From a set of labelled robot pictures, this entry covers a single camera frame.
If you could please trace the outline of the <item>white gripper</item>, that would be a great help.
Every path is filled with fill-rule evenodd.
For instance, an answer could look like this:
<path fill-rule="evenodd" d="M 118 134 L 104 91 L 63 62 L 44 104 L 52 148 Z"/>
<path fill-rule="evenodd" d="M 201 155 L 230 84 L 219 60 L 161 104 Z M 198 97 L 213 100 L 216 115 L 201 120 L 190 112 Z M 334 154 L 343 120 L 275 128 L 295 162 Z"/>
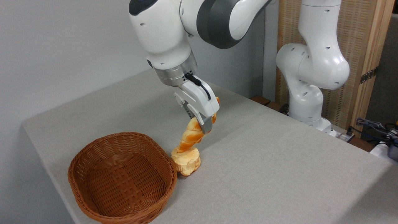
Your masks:
<path fill-rule="evenodd" d="M 190 119 L 196 117 L 203 134 L 207 134 L 213 128 L 212 118 L 220 106 L 210 86 L 203 80 L 200 82 L 202 85 L 198 86 L 188 80 L 176 88 L 174 96 Z"/>

